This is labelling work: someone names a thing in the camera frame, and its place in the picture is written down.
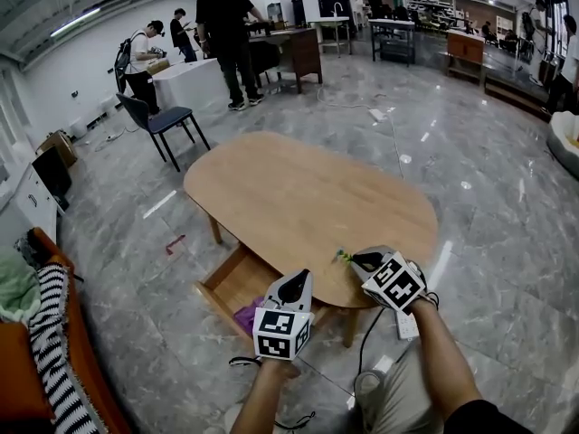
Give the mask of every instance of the red object on floor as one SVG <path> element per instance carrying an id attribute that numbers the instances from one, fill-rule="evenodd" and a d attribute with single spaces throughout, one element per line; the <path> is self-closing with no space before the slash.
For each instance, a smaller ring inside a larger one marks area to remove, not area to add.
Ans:
<path id="1" fill-rule="evenodd" d="M 175 241 L 171 241 L 169 244 L 167 244 L 165 246 L 165 250 L 166 250 L 166 255 L 170 256 L 173 254 L 173 251 L 171 251 L 171 248 L 173 246 L 175 246 L 180 240 L 182 240 L 185 237 L 185 235 L 180 235 Z"/>

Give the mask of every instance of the striped cloth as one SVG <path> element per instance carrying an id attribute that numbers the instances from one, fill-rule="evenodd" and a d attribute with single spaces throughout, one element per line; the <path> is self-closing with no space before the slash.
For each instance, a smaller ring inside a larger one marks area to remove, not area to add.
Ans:
<path id="1" fill-rule="evenodd" d="M 42 304 L 28 331 L 36 369 L 56 417 L 56 432 L 108 432 L 68 361 L 68 339 L 63 327 L 69 272 L 60 264 L 49 264 L 38 270 L 38 278 Z"/>

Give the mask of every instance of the backpack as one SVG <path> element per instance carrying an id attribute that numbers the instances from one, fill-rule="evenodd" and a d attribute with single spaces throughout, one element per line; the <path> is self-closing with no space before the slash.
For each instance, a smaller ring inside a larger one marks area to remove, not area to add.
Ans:
<path id="1" fill-rule="evenodd" d="M 531 19 L 531 15 L 527 12 L 523 13 L 523 29 L 525 30 L 525 38 L 527 40 L 531 40 L 533 38 L 533 34 L 535 33 L 535 24 Z"/>
<path id="2" fill-rule="evenodd" d="M 115 59 L 115 79 L 117 81 L 117 88 L 120 93 L 124 93 L 127 83 L 125 81 L 125 71 L 130 64 L 130 45 L 140 34 L 145 34 L 142 31 L 138 31 L 128 39 L 125 39 L 119 46 L 119 52 L 117 53 L 117 58 Z"/>

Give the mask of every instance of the chair leg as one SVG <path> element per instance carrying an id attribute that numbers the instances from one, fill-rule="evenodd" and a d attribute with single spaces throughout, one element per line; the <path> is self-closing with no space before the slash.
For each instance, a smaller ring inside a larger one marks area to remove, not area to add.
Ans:
<path id="1" fill-rule="evenodd" d="M 191 132 L 189 132 L 189 129 L 185 125 L 185 121 L 183 121 L 181 124 L 183 125 L 183 130 L 186 132 L 186 134 L 189 136 L 189 138 L 191 138 L 191 141 L 194 143 L 195 140 L 193 140 L 193 135 L 191 135 Z"/>
<path id="2" fill-rule="evenodd" d="M 169 148 L 169 145 L 166 143 L 165 136 L 163 134 L 159 134 L 159 136 L 161 137 L 163 145 L 165 145 L 166 151 L 169 154 L 169 157 L 171 158 L 171 162 L 175 166 L 175 169 L 177 169 L 177 172 L 181 172 L 181 169 L 179 168 L 179 165 L 177 164 L 177 161 L 175 160 L 173 153 L 171 153 L 171 148 Z"/>
<path id="3" fill-rule="evenodd" d="M 199 134 L 199 137 L 201 137 L 201 139 L 203 140 L 203 142 L 205 143 L 205 146 L 207 146 L 207 149 L 211 149 L 211 147 L 209 146 L 209 143 L 207 143 L 207 140 L 205 140 L 205 135 L 203 135 L 203 132 L 201 131 L 201 128 L 199 128 L 199 124 L 197 124 L 197 121 L 195 120 L 195 118 L 193 117 L 193 114 L 191 116 L 189 116 L 191 118 L 191 120 L 193 120 L 193 125 L 195 126 L 195 128 L 197 129 L 197 133 Z"/>
<path id="4" fill-rule="evenodd" d="M 155 140 L 155 136 L 153 134 L 149 134 L 151 136 L 151 138 L 153 138 L 153 143 L 155 143 L 155 146 L 157 147 L 157 151 L 159 152 L 159 154 L 161 155 L 161 157 L 163 158 L 163 160 L 166 162 L 166 158 L 165 155 L 163 155 L 163 151 L 161 151 L 161 147 L 159 146 L 159 144 L 157 143 L 157 141 Z"/>

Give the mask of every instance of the ceiling light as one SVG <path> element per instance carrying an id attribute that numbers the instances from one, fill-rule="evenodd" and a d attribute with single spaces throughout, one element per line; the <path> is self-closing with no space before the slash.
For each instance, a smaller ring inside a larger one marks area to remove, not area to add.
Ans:
<path id="1" fill-rule="evenodd" d="M 70 21 L 69 23 L 67 23 L 63 27 L 61 27 L 60 29 L 57 29 L 56 31 L 51 33 L 51 37 L 54 37 L 55 35 L 58 35 L 59 33 L 63 33 L 64 31 L 67 31 L 68 29 L 70 29 L 74 25 L 78 24 L 80 21 L 84 21 L 85 19 L 90 18 L 91 16 L 98 13 L 99 11 L 100 11 L 100 8 L 97 8 L 96 10 L 89 11 L 88 13 L 85 13 L 82 16 Z"/>

